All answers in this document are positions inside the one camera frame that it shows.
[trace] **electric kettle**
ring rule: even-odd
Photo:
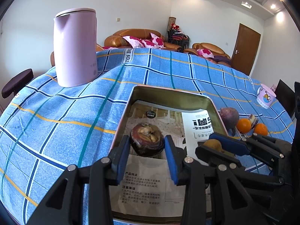
[[[97,77],[96,36],[94,9],[69,9],[55,16],[53,42],[60,86],[81,86]]]

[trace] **newspaper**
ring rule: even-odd
[[[130,110],[125,135],[139,123],[156,125],[163,136],[171,135],[175,146],[199,162],[195,148],[213,133],[207,110],[182,111],[136,101]],[[185,186],[174,185],[165,151],[154,157],[140,157],[132,147],[120,185],[110,186],[114,212],[147,217],[178,217],[183,211]],[[206,190],[206,212],[211,211],[210,187]]]

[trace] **orange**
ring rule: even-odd
[[[236,127],[241,133],[246,134],[251,130],[251,121],[247,118],[241,118]]]
[[[255,126],[254,133],[261,134],[261,135],[268,135],[268,128],[266,125],[259,123]]]

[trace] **blue gripper pad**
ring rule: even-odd
[[[216,139],[220,141],[223,150],[231,152],[235,155],[243,156],[250,154],[250,150],[248,149],[244,141],[233,139],[231,137],[219,133],[212,133],[209,136],[209,139]]]
[[[177,185],[178,184],[178,169],[177,169],[177,165],[176,165],[175,158],[173,156],[173,151],[172,151],[172,149],[174,150],[174,148],[176,148],[176,147],[175,147],[172,137],[170,135],[166,136],[164,138],[164,141],[165,141],[165,152],[166,152],[166,156],[167,156],[167,161],[168,161],[171,178],[172,178],[174,184]]]
[[[120,184],[121,180],[124,177],[126,164],[129,156],[130,151],[130,143],[129,143],[129,136],[124,136],[120,145],[118,146],[118,152],[116,156],[119,156],[119,162],[117,164],[117,182]]]

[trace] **wooden door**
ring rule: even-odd
[[[260,34],[249,27],[240,24],[231,67],[249,75],[260,43]]]

